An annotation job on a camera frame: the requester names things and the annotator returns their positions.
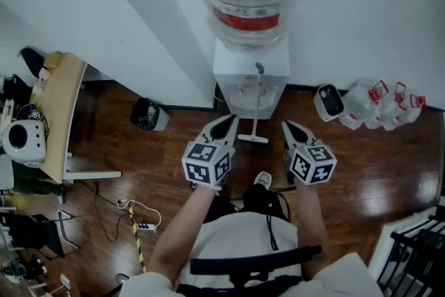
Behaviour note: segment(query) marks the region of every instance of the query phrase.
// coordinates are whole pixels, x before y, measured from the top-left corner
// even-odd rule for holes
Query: black chair
[[[40,251],[46,246],[56,255],[56,257],[48,257],[40,251],[47,259],[52,260],[58,257],[65,257],[56,221],[49,220],[43,214],[34,216],[2,214],[1,219],[1,224],[9,227],[10,235],[16,247]]]

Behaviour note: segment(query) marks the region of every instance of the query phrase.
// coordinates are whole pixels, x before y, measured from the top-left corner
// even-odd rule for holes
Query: red label
[[[214,15],[225,25],[241,31],[264,31],[278,26],[280,14],[267,17],[247,18],[224,14],[213,7]]]

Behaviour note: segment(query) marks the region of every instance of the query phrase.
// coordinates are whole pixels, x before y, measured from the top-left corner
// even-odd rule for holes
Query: wooden table
[[[41,95],[32,95],[31,103],[48,122],[47,154],[40,169],[54,181],[120,177],[120,171],[67,170],[68,141],[77,95],[86,63],[74,54],[61,55],[58,67],[51,71]]]

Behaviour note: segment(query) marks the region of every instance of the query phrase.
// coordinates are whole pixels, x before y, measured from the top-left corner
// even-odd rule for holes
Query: wooden floor
[[[148,132],[133,127],[129,115],[136,95],[119,85],[95,86],[81,91],[72,126],[70,151],[87,154],[122,171],[122,178],[100,181],[100,194],[115,202],[138,200],[162,213],[165,229],[190,195],[181,167],[188,141],[221,113],[172,111],[165,132]],[[384,223],[398,220],[435,203],[442,166],[442,114],[426,111],[414,124],[394,132],[351,131],[337,121],[324,123],[315,111],[312,94],[287,90],[273,119],[260,122],[258,132],[269,138],[267,149],[238,144],[234,169],[229,178],[232,197],[240,196],[261,170],[271,172],[273,187],[286,186],[280,122],[296,121],[330,145],[338,158],[337,169],[328,184],[319,186],[323,216],[332,252],[336,258],[358,252],[369,262]],[[251,121],[242,120],[241,133],[250,133]],[[286,193],[293,214],[295,193]],[[100,218],[110,235],[122,214],[118,208],[98,200]],[[28,210],[56,218],[60,209],[54,196],[35,196]],[[80,290],[98,296],[112,289],[116,273],[141,273],[136,243],[128,216],[122,218],[119,238],[109,242],[101,230],[94,195],[77,182],[67,187],[62,207],[80,218],[65,222],[67,233],[81,247],[65,259],[47,263],[49,277],[64,273]],[[139,216],[156,222],[156,215],[139,207]],[[148,260],[159,233],[140,233],[143,254]]]

